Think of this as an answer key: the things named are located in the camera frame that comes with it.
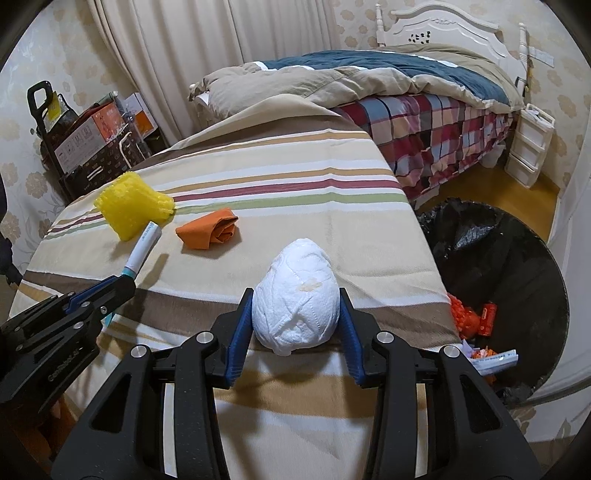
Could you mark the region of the yellow foam fruit net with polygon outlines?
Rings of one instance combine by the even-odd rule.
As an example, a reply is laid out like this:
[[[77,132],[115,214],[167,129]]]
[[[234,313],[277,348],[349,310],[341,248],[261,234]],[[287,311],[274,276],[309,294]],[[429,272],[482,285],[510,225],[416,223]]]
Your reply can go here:
[[[155,191],[132,171],[114,180],[93,205],[123,242],[141,233],[149,222],[166,222],[175,209],[170,196]]]

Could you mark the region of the white tube with teal cap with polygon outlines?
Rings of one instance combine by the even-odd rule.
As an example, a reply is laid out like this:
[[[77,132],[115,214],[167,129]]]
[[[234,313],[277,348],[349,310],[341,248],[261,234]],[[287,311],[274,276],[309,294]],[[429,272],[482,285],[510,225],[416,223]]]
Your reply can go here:
[[[150,221],[132,249],[130,256],[125,263],[120,276],[126,276],[132,280],[136,280],[140,269],[145,263],[148,255],[152,251],[153,247],[161,237],[162,230],[156,223]],[[101,307],[100,311],[103,314],[103,325],[108,327],[112,322],[114,310],[118,307]]]

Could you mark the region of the orange plastic bag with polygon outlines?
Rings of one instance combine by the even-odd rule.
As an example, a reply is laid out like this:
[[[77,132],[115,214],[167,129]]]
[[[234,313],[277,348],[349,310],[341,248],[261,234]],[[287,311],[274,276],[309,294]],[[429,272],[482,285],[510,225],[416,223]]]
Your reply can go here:
[[[489,357],[496,354],[494,350],[476,349],[470,355],[470,362],[477,372],[485,379],[489,385],[493,385],[496,381],[495,369],[498,365],[493,361],[489,361]]]

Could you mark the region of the trash bin with black bag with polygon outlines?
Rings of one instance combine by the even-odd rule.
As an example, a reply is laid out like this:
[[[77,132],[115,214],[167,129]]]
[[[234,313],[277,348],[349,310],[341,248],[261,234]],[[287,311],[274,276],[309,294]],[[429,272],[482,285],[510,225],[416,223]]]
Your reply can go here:
[[[516,366],[497,374],[493,389],[509,408],[525,403],[556,368],[569,329],[554,256],[521,220],[490,205],[450,199],[418,220],[447,291],[476,312],[496,306],[491,335],[477,342],[517,352]]]

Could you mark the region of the white door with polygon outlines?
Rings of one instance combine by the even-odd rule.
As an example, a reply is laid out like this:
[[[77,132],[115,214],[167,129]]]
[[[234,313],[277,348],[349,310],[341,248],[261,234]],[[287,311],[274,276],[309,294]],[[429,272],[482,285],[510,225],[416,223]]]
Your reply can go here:
[[[526,402],[539,405],[590,393],[590,134],[556,207],[548,246],[565,280],[570,305],[566,344],[549,379]]]

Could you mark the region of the white paper ball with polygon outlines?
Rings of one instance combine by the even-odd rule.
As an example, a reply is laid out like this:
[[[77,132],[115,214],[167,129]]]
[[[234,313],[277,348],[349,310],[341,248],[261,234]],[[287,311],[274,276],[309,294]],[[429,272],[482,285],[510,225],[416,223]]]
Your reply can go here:
[[[339,284],[331,261],[308,238],[291,242],[273,259],[253,293],[257,340],[279,356],[331,339],[339,320]]]

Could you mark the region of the white plastic drawer unit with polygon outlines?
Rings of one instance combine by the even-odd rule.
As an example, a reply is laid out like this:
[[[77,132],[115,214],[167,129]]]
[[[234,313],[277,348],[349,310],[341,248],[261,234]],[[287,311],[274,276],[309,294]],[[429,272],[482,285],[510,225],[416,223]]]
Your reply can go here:
[[[542,171],[552,137],[555,119],[528,103],[520,111],[505,171],[525,188],[531,188]]]

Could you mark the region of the cream curtain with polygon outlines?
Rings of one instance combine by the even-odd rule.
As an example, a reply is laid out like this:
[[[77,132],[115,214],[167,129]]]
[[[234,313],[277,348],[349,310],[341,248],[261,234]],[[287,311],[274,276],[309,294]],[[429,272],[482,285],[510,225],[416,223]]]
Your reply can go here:
[[[341,45],[329,1],[92,1],[89,9],[170,144],[200,130],[188,91],[209,73]]]

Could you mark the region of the lavender paper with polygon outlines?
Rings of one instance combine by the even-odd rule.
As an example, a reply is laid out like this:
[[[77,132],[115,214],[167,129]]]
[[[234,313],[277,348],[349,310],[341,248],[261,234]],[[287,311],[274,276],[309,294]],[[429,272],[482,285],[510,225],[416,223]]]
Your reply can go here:
[[[468,359],[478,359],[480,357],[481,349],[473,347],[465,339],[463,339],[461,351]]]

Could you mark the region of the red foam fruit net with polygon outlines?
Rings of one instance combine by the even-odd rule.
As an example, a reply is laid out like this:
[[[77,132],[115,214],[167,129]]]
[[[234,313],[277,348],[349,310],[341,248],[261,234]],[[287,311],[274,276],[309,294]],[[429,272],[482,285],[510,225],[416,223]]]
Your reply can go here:
[[[461,339],[470,340],[481,333],[481,316],[449,294],[451,312]]]

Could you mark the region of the orange paper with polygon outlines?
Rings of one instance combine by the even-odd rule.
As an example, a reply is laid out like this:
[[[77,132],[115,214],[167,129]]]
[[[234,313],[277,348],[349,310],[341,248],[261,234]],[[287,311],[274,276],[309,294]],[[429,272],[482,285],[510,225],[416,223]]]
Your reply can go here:
[[[236,230],[238,216],[223,208],[201,216],[175,229],[183,245],[191,250],[208,250],[228,242]]]

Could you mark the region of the small white orange box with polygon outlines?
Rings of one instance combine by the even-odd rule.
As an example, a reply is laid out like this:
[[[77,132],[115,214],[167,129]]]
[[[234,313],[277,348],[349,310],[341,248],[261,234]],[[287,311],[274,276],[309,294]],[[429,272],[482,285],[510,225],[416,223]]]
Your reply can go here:
[[[157,123],[139,92],[129,95],[123,102],[127,112],[135,120],[137,129],[143,139],[151,135],[157,128]]]

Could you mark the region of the plaid bed sheet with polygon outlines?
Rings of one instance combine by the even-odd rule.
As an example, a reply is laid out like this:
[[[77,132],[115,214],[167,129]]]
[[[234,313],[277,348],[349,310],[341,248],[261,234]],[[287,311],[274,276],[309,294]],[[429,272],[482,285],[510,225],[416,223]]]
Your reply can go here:
[[[478,163],[514,122],[432,94],[370,96],[334,111],[368,133],[411,201]]]

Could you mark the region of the striped bed sheet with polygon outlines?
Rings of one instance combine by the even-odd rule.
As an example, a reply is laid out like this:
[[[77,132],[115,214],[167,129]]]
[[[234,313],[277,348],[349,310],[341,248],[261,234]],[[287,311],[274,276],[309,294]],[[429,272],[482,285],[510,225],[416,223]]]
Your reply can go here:
[[[235,309],[273,259],[308,238],[328,254],[353,306],[419,348],[457,341],[430,247],[369,135],[324,107],[277,95],[155,156],[142,179],[174,199],[174,217],[134,299],[99,336],[98,358],[67,392],[83,410],[134,344],[176,346]],[[186,248],[175,229],[229,208],[233,237]],[[358,479],[376,405],[335,343],[279,357],[252,343],[235,388],[215,395],[235,479]]]

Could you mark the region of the red tube with black cap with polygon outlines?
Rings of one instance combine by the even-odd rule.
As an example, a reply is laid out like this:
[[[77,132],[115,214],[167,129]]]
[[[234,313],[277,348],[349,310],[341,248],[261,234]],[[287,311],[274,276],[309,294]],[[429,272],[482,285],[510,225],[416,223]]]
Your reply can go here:
[[[497,305],[494,303],[487,303],[483,306],[479,334],[484,337],[492,335],[494,322],[496,319]]]

